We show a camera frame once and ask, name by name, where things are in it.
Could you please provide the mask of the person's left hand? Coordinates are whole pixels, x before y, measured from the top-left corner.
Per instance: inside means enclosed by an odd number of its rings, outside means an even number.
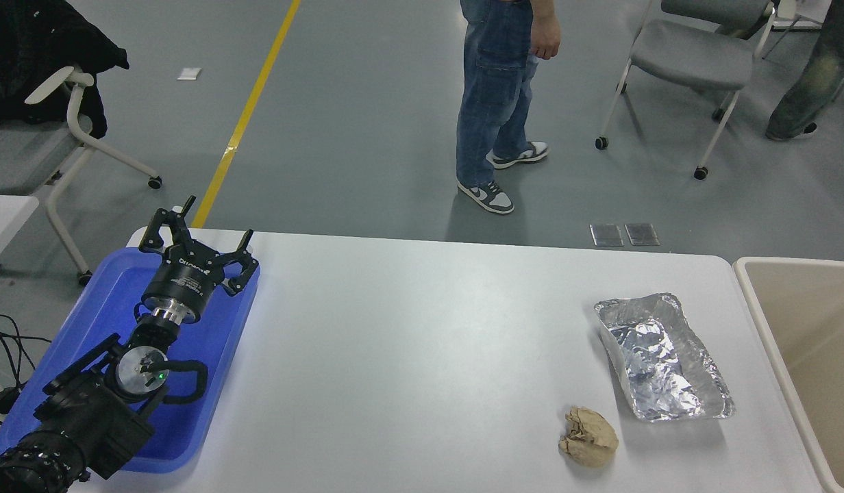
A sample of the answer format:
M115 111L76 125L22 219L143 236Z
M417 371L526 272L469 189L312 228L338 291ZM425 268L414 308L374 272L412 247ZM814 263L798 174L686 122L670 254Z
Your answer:
M562 44L562 25L556 11L556 2L546 0L530 1L532 24L530 30L530 53L541 60L557 56Z

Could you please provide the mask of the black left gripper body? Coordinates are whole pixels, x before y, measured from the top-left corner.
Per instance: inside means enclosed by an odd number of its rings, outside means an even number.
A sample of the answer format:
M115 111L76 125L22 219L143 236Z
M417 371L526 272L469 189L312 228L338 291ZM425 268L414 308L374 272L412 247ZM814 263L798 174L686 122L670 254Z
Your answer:
M222 271L214 268L218 254L213 249L166 249L141 303L150 312L171 309L183 315L184 323L196 323L222 281Z

